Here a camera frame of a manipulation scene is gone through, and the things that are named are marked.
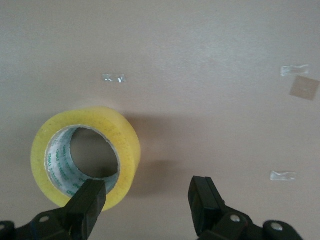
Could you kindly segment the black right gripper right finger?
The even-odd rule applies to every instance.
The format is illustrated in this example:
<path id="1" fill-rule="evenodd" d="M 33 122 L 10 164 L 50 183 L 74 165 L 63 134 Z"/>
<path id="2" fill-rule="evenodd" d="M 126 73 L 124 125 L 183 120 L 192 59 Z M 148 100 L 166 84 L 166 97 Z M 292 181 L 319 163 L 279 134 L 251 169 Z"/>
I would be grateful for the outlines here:
<path id="1" fill-rule="evenodd" d="M 225 204 L 210 177 L 192 177 L 188 201 L 198 240 L 266 240 L 247 214 Z"/>

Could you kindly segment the brown square tape patch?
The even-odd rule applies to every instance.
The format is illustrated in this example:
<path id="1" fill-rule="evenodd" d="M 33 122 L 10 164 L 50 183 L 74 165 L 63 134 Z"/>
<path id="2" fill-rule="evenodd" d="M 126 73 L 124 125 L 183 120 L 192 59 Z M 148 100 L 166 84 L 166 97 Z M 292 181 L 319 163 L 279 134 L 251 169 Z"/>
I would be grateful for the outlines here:
<path id="1" fill-rule="evenodd" d="M 308 101 L 313 101 L 316 97 L 320 81 L 304 76 L 296 76 L 290 89 L 289 95 Z"/>

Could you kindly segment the clear tape piece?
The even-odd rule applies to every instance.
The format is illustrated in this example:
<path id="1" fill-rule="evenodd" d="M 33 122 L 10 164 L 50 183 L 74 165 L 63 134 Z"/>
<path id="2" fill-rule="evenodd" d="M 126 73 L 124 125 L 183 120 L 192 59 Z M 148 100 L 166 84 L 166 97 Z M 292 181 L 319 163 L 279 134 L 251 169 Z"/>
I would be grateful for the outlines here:
<path id="1" fill-rule="evenodd" d="M 111 82 L 111 83 L 125 83 L 126 77 L 124 74 L 102 74 L 102 80 L 104 82 Z"/>
<path id="2" fill-rule="evenodd" d="M 302 65 L 287 65 L 282 66 L 280 68 L 280 75 L 282 77 L 288 75 L 300 75 L 300 74 L 308 74 L 310 71 L 309 64 L 302 64 Z"/>
<path id="3" fill-rule="evenodd" d="M 293 171 L 271 171 L 269 179 L 271 181 L 294 181 L 297 177 L 297 173 Z"/>

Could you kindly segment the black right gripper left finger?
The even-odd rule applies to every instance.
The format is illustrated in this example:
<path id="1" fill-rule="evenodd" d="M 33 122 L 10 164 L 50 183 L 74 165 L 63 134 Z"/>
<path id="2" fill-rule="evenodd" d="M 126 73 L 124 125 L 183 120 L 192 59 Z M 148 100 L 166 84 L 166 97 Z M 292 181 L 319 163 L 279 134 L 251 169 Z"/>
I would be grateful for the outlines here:
<path id="1" fill-rule="evenodd" d="M 14 231 L 14 240 L 88 240 L 106 203 L 102 180 L 86 180 L 61 208 L 42 212 Z"/>

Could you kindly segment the yellow packing tape roll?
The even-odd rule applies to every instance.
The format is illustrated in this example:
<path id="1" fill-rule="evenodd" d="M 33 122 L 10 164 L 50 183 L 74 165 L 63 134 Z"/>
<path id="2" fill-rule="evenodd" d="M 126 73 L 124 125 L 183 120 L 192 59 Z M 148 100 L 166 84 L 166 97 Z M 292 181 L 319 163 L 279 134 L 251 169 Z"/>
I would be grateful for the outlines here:
<path id="1" fill-rule="evenodd" d="M 32 144 L 32 174 L 50 201 L 65 206 L 91 178 L 76 166 L 71 154 L 72 137 L 80 128 L 100 135 L 116 157 L 116 173 L 102 178 L 106 191 L 103 211 L 107 211 L 128 194 L 141 159 L 141 145 L 134 128 L 114 109 L 93 106 L 65 111 L 49 119 Z"/>

